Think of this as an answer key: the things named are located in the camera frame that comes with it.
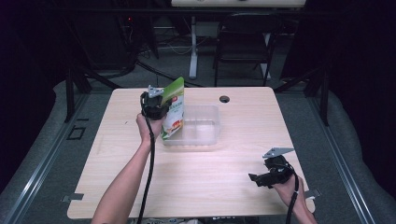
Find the wooden table top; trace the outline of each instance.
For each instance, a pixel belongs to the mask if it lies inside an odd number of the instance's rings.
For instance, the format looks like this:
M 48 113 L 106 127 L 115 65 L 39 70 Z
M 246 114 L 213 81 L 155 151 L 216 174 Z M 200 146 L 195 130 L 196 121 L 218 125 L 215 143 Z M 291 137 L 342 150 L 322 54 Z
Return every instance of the wooden table top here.
M 172 0 L 173 7 L 304 7 L 305 0 Z
M 70 218 L 92 218 L 102 195 L 140 144 L 135 123 L 139 96 L 146 89 L 118 89 L 109 100 L 72 201 Z M 230 97 L 227 104 L 220 96 Z M 187 88 L 185 105 L 216 105 L 221 131 L 212 146 L 156 143 L 153 177 L 144 217 L 228 217 L 286 214 L 274 189 L 258 188 L 248 174 L 268 173 L 262 155 L 272 147 L 293 147 L 272 89 Z M 284 155 L 304 179 L 294 151 Z M 138 217 L 149 172 L 143 174 L 130 217 Z M 307 200 L 311 212 L 312 200 Z

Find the green food package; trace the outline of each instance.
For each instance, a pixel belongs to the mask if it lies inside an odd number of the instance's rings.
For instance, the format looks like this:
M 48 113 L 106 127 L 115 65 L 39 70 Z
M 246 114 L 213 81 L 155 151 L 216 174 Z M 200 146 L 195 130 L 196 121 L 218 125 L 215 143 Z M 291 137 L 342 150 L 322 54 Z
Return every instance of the green food package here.
M 184 78 L 179 77 L 169 86 L 163 88 L 162 105 L 172 99 L 166 119 L 163 121 L 161 138 L 168 139 L 183 126 L 184 113 Z

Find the black chair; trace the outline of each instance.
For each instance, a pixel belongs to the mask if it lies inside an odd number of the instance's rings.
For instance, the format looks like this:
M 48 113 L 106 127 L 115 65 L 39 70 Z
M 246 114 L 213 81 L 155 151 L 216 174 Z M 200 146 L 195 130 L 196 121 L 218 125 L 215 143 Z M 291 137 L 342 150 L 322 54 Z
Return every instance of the black chair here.
M 275 14 L 234 13 L 219 24 L 218 43 L 213 67 L 215 87 L 218 86 L 219 62 L 266 63 L 262 85 L 265 86 L 274 51 L 274 40 L 282 29 L 282 20 Z

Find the transparent plastic bin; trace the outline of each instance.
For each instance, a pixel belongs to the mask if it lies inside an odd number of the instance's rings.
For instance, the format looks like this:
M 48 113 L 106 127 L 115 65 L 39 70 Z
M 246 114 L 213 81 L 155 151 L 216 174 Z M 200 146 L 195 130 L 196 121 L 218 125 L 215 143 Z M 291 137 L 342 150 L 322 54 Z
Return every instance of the transparent plastic bin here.
M 215 145 L 220 132 L 219 109 L 215 105 L 184 105 L 183 126 L 168 139 L 166 146 Z

